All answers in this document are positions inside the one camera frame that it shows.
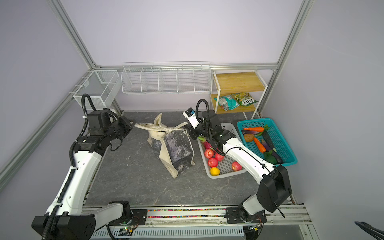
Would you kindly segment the cream canvas grocery bag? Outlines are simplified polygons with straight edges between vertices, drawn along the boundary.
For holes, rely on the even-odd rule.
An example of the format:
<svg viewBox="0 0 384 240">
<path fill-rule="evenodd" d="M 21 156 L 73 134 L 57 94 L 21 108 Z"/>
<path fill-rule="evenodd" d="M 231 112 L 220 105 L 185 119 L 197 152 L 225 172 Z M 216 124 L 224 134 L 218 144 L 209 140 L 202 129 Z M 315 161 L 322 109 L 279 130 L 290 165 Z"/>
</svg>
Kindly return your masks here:
<svg viewBox="0 0 384 240">
<path fill-rule="evenodd" d="M 186 122 L 175 127 L 162 123 L 162 113 L 159 113 L 153 123 L 135 124 L 136 128 L 148 131 L 147 142 L 155 156 L 162 162 L 172 178 L 177 178 L 190 167 L 195 165 L 195 151 L 187 129 Z"/>
</svg>

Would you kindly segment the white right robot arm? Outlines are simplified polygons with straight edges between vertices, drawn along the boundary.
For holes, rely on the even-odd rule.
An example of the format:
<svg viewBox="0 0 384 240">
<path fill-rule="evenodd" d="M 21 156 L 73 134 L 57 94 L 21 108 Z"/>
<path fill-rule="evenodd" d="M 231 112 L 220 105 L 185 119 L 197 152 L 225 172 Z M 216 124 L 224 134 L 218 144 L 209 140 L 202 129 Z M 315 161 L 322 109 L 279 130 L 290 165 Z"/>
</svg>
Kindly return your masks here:
<svg viewBox="0 0 384 240">
<path fill-rule="evenodd" d="M 198 108 L 189 108 L 183 115 L 188 120 L 186 128 L 192 139 L 204 137 L 216 153 L 234 159 L 259 185 L 257 193 L 239 205 L 234 219 L 248 223 L 265 212 L 273 213 L 292 195 L 288 170 L 263 160 L 249 150 L 232 132 L 224 130 L 217 120 L 210 117 L 209 110 L 199 116 Z"/>
</svg>

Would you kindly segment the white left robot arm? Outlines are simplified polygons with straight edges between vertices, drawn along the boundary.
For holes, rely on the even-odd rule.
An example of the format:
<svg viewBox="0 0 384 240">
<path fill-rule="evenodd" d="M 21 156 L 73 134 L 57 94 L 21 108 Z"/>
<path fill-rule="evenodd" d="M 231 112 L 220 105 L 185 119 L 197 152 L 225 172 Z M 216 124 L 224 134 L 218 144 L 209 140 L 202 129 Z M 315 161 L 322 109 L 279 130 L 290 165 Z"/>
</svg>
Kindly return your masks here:
<svg viewBox="0 0 384 240">
<path fill-rule="evenodd" d="M 114 140 L 124 140 L 134 122 L 110 109 L 97 110 L 88 94 L 82 95 L 81 105 L 85 122 L 69 150 L 69 171 L 46 213 L 32 222 L 43 240 L 88 240 L 113 221 L 123 225 L 133 221 L 128 201 L 114 201 L 88 214 L 83 211 L 84 199 L 106 151 L 112 149 Z"/>
</svg>

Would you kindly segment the teal snack bag lower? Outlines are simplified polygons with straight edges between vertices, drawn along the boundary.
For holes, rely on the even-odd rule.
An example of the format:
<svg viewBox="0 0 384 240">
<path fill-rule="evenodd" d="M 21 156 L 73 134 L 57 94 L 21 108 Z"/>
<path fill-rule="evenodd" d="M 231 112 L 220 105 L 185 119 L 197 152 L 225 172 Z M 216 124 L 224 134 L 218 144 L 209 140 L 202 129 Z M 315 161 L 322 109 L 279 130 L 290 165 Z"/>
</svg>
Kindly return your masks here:
<svg viewBox="0 0 384 240">
<path fill-rule="evenodd" d="M 233 98 L 232 95 L 227 95 L 223 97 L 214 98 L 216 101 L 218 100 L 218 105 L 224 111 L 231 111 L 240 106 L 240 104 Z"/>
</svg>

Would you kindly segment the green snack bag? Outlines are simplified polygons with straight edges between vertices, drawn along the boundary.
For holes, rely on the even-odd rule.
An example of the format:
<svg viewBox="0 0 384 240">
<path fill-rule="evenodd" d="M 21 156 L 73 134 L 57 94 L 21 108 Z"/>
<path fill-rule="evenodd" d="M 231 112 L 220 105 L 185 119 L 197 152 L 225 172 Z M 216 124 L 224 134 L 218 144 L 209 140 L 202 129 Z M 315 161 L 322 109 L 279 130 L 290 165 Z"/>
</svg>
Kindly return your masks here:
<svg viewBox="0 0 384 240">
<path fill-rule="evenodd" d="M 235 93 L 232 94 L 232 96 L 242 107 L 248 107 L 257 103 L 257 101 L 250 95 L 250 93 Z"/>
</svg>

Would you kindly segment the red apple in basket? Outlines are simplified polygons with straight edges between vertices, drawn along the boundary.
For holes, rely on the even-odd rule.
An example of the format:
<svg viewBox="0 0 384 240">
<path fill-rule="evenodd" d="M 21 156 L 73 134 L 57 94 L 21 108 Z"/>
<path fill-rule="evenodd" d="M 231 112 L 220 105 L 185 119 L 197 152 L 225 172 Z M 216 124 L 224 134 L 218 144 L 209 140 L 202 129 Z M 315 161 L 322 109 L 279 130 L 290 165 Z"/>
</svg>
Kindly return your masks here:
<svg viewBox="0 0 384 240">
<path fill-rule="evenodd" d="M 214 157 L 215 152 L 212 149 L 206 149 L 204 152 L 205 158 L 211 159 Z"/>
</svg>

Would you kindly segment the white plastic fruit basket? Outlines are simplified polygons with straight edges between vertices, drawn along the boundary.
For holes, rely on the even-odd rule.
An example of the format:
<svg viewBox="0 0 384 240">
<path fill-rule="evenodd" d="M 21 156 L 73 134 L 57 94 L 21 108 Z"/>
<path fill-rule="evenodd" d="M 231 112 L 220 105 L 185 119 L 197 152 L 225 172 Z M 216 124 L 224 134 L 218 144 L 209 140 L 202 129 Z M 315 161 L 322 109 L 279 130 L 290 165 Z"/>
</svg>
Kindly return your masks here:
<svg viewBox="0 0 384 240">
<path fill-rule="evenodd" d="M 197 139 L 197 143 L 199 144 L 201 158 L 203 160 L 205 171 L 206 171 L 209 178 L 221 179 L 221 178 L 232 177 L 232 176 L 243 174 L 243 173 L 247 172 L 247 170 L 245 170 L 244 168 L 242 168 L 239 171 L 234 171 L 232 169 L 232 163 L 234 163 L 235 160 L 229 156 L 225 156 L 224 159 L 221 162 L 219 162 L 218 166 L 217 166 L 217 168 L 220 170 L 220 174 L 218 176 L 212 176 L 211 171 L 210 171 L 211 167 L 208 165 L 209 159 L 207 159 L 205 157 L 206 148 L 204 146 L 204 143 L 200 139 Z"/>
</svg>

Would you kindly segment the yellow lemon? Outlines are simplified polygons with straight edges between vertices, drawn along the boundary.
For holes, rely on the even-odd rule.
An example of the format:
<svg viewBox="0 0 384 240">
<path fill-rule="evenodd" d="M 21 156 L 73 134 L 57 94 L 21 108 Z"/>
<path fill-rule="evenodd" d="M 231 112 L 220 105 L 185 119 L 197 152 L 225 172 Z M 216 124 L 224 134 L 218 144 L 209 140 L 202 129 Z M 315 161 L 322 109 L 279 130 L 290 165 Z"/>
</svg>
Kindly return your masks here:
<svg viewBox="0 0 384 240">
<path fill-rule="evenodd" d="M 211 176 L 215 177 L 215 176 L 219 176 L 220 175 L 220 170 L 219 168 L 217 167 L 212 167 L 210 168 L 210 174 Z"/>
</svg>

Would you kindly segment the white mesh box basket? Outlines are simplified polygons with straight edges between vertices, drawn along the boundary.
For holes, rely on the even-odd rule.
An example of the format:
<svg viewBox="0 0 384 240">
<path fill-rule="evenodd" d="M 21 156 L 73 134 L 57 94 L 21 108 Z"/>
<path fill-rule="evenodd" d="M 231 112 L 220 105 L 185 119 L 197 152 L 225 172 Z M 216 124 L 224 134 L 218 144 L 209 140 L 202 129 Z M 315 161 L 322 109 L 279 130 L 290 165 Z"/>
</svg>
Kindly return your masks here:
<svg viewBox="0 0 384 240">
<path fill-rule="evenodd" d="M 83 78 L 73 97 L 81 106 L 82 95 L 88 94 L 97 110 L 109 109 L 121 87 L 121 76 L 118 71 L 93 70 Z"/>
</svg>

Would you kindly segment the two-tier wooden shelf rack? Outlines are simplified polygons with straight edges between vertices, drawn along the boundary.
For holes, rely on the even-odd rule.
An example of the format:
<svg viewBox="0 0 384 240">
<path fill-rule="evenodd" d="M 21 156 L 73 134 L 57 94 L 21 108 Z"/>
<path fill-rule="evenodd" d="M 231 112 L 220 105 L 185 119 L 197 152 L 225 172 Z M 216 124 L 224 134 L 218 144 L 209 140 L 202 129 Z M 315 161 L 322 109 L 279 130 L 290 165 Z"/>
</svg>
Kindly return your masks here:
<svg viewBox="0 0 384 240">
<path fill-rule="evenodd" d="M 258 115 L 268 84 L 259 70 L 248 72 L 218 73 L 213 71 L 211 94 L 213 111 L 216 114 L 252 113 L 251 119 Z"/>
</svg>

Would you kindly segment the dark purple eggplant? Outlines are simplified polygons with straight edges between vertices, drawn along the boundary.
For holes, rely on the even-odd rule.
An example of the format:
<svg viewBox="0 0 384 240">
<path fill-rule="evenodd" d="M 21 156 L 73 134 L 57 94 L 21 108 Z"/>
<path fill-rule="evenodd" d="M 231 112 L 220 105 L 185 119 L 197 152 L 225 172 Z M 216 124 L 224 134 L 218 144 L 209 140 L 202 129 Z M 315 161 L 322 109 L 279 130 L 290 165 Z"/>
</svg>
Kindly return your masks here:
<svg viewBox="0 0 384 240">
<path fill-rule="evenodd" d="M 263 131 L 262 133 L 263 141 L 262 145 L 266 148 L 268 152 L 271 153 L 272 156 L 277 160 L 277 164 L 283 164 L 283 159 L 277 154 L 277 150 L 275 145 L 272 142 L 272 139 L 267 131 Z"/>
</svg>

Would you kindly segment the green avocado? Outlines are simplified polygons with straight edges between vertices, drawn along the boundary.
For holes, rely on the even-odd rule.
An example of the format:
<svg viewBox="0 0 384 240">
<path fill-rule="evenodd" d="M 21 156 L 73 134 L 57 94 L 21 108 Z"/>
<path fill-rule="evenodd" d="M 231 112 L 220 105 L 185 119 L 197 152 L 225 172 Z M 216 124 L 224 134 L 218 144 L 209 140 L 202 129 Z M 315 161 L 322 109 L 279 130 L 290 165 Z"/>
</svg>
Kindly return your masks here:
<svg viewBox="0 0 384 240">
<path fill-rule="evenodd" d="M 264 160 L 273 165 L 277 165 L 277 159 L 273 155 L 264 154 Z"/>
</svg>

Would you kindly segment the teal plastic vegetable basket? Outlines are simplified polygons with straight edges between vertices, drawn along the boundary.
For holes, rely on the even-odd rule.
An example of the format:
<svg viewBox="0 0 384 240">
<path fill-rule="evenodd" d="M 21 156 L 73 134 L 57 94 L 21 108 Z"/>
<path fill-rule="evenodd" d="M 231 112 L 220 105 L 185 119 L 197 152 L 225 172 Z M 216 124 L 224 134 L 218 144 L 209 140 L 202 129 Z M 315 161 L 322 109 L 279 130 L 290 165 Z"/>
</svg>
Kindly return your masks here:
<svg viewBox="0 0 384 240">
<path fill-rule="evenodd" d="M 272 119 L 252 119 L 237 122 L 239 132 L 241 132 L 244 128 L 256 128 L 265 126 L 268 126 L 269 129 L 267 129 L 267 132 L 275 146 L 275 149 L 277 150 L 277 154 L 283 160 L 282 165 L 284 167 L 295 165 L 298 160 Z"/>
</svg>

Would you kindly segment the black tripod leg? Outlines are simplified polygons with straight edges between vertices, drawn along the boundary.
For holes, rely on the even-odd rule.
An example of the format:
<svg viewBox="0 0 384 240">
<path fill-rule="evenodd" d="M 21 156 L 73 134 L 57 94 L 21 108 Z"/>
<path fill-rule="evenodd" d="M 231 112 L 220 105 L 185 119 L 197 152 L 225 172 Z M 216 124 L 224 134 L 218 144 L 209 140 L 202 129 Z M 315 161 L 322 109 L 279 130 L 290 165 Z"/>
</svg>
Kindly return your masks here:
<svg viewBox="0 0 384 240">
<path fill-rule="evenodd" d="M 372 227 L 366 222 L 355 221 L 355 224 L 362 229 L 364 232 L 375 238 L 376 240 L 384 240 L 384 231 Z"/>
</svg>

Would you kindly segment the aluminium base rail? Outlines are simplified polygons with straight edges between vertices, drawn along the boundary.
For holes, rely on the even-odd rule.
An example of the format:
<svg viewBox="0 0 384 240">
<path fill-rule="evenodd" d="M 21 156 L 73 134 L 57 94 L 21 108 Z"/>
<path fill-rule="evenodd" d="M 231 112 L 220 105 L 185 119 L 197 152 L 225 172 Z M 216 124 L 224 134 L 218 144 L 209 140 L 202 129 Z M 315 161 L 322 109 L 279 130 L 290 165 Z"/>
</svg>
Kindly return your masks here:
<svg viewBox="0 0 384 240">
<path fill-rule="evenodd" d="M 274 213 L 261 211 L 247 217 L 238 206 L 132 207 L 131 221 L 113 220 L 82 227 L 81 239 L 134 240 L 139 238 L 242 237 L 260 234 L 267 226 L 295 225 L 305 240 L 318 234 L 304 205 L 289 203 Z"/>
</svg>

